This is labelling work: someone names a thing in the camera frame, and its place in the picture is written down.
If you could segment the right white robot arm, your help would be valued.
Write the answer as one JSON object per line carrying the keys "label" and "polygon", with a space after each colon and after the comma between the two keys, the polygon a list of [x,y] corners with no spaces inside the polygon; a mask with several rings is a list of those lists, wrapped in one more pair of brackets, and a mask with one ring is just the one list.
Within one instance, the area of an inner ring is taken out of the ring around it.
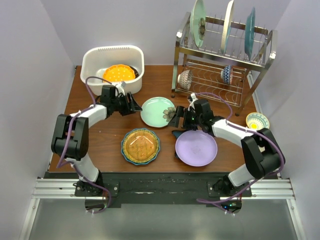
{"label": "right white robot arm", "polygon": [[169,126],[184,131],[177,137],[175,154],[185,164],[202,167],[218,154],[215,138],[229,141],[242,149],[244,164],[214,183],[214,188],[233,197],[251,180],[259,180],[280,170],[285,158],[268,128],[250,130],[214,115],[205,99],[188,98],[189,106],[178,106]]}

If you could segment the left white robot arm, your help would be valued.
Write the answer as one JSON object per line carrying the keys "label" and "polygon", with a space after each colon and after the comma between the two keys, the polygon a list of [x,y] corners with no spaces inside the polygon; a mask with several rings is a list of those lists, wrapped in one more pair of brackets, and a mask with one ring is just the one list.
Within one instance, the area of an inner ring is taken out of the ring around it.
{"label": "left white robot arm", "polygon": [[89,129],[100,121],[109,118],[114,112],[122,116],[142,111],[133,94],[126,92],[124,84],[104,85],[97,101],[83,110],[72,114],[58,115],[51,141],[51,151],[60,159],[57,167],[71,165],[78,174],[75,184],[80,191],[91,196],[110,192],[104,187],[102,173],[89,156]]}

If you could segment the black rimmed checkered plate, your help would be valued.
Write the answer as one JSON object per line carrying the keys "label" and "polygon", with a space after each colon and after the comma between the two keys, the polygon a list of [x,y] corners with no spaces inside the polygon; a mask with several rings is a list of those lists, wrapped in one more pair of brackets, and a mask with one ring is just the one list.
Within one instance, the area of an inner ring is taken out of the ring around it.
{"label": "black rimmed checkered plate", "polygon": [[135,75],[135,78],[138,78],[139,77],[139,72],[134,68],[134,67],[132,67],[132,66],[130,66],[130,68],[133,70],[133,72],[134,72],[134,75]]}

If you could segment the yellow dotted scalloped plate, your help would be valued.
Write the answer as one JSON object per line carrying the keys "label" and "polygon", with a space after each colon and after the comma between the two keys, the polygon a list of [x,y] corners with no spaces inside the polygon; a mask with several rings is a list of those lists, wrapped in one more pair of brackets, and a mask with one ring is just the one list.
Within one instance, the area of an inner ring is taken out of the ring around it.
{"label": "yellow dotted scalloped plate", "polygon": [[112,65],[105,70],[102,78],[109,82],[131,81],[136,78],[134,70],[124,64]]}

